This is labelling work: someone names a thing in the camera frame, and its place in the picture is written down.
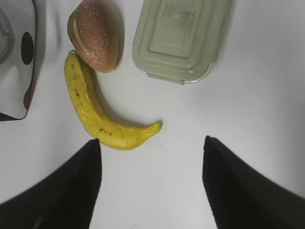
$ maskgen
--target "bread roll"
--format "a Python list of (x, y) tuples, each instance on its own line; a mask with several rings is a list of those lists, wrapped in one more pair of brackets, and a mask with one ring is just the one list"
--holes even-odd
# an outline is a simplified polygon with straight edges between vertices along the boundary
[(102, 0), (83, 0), (68, 20), (68, 35), (79, 56), (93, 69), (111, 72), (118, 59), (118, 32)]

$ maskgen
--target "yellow banana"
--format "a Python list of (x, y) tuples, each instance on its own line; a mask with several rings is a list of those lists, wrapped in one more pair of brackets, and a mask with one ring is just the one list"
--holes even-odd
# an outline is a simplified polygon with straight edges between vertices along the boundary
[(69, 52), (65, 61), (65, 78), (70, 98), (83, 126), (102, 144), (115, 149), (131, 150), (160, 131), (161, 124), (158, 122), (146, 128), (114, 122), (99, 102), (88, 65), (75, 50)]

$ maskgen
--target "white surface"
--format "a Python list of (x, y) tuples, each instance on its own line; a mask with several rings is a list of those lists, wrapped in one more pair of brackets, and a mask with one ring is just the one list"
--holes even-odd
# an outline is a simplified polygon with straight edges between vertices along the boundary
[[(43, 179), (90, 139), (63, 73), (73, 48), (66, 23), (79, 2), (47, 1), (45, 58), (29, 114), (0, 123), (0, 202)], [(122, 118), (146, 125), (163, 120), (163, 129), (130, 152), (102, 146), (91, 228), (215, 229), (201, 180), (206, 135), (305, 197), (305, 2), (239, 0), (222, 57), (204, 80), (184, 86), (136, 69), (131, 52), (142, 1), (115, 3), (125, 49), (120, 67), (98, 76), (104, 97)]]

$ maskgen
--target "green container lid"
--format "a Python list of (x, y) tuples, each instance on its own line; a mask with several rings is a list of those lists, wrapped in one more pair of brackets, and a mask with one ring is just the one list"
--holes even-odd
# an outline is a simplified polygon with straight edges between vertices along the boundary
[(217, 59), (232, 0), (144, 0), (132, 58), (149, 77), (204, 78)]

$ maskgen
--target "black dot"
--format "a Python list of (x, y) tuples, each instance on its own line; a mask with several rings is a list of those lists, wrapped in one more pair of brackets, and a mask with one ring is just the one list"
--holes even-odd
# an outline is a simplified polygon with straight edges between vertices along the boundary
[(28, 65), (34, 58), (34, 42), (32, 36), (25, 32), (21, 41), (21, 57), (24, 64)]

